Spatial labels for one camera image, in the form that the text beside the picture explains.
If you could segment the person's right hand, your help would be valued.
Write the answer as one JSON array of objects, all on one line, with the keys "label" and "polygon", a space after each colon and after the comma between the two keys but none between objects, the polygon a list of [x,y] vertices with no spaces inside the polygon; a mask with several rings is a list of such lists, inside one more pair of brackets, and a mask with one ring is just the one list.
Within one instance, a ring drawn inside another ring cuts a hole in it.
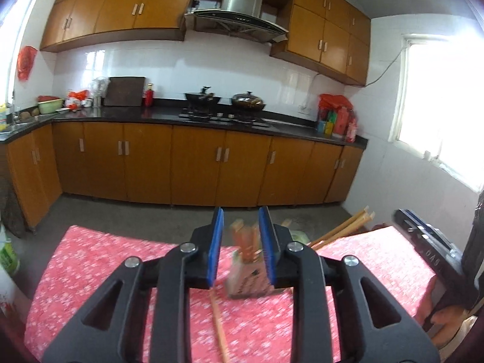
[{"label": "person's right hand", "polygon": [[440,329],[431,340],[437,348],[443,348],[459,334],[461,328],[464,331],[463,335],[466,335],[476,319],[477,317],[471,316],[462,306],[447,306],[431,317],[433,325],[440,325]]}]

